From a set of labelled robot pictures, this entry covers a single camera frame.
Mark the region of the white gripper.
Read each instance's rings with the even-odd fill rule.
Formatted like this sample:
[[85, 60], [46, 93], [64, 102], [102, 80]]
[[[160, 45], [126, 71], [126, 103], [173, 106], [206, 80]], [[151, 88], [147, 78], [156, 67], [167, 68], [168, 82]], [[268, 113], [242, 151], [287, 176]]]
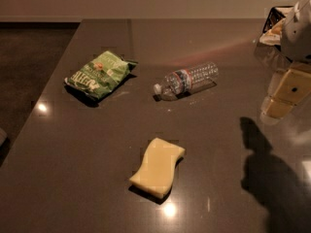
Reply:
[[295, 4], [282, 28], [281, 52], [293, 62], [272, 76], [260, 119], [274, 125], [311, 93], [311, 6]]

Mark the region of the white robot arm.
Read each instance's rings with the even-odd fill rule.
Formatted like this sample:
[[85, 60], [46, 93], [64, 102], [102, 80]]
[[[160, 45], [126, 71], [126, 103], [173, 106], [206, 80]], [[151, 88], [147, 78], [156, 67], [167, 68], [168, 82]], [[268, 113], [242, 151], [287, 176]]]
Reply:
[[276, 68], [260, 108], [260, 119], [273, 125], [311, 93], [311, 0], [272, 8], [259, 42], [291, 62]]

